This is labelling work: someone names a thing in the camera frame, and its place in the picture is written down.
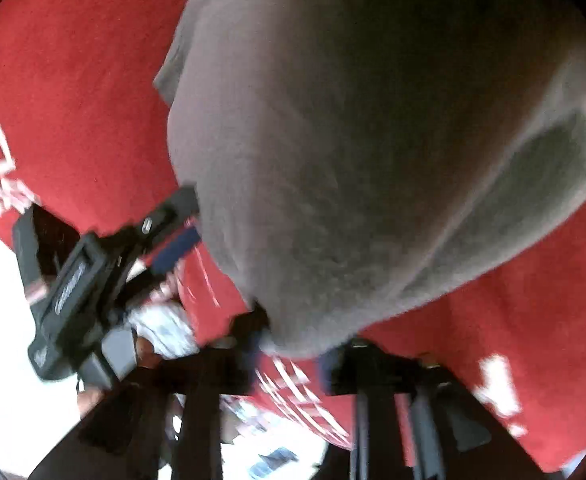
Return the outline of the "person's left hand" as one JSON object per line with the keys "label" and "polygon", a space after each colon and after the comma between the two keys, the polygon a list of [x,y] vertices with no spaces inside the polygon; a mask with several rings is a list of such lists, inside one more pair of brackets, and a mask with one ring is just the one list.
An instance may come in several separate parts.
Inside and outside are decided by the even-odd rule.
{"label": "person's left hand", "polygon": [[[174,275],[151,292],[150,298],[144,302],[144,307],[156,304],[169,304],[178,295],[178,285]],[[154,350],[154,346],[147,338],[136,336],[136,364],[143,367],[152,367],[157,364],[161,356]],[[77,393],[79,416],[84,418],[103,398],[104,391],[96,387],[84,387]]]}

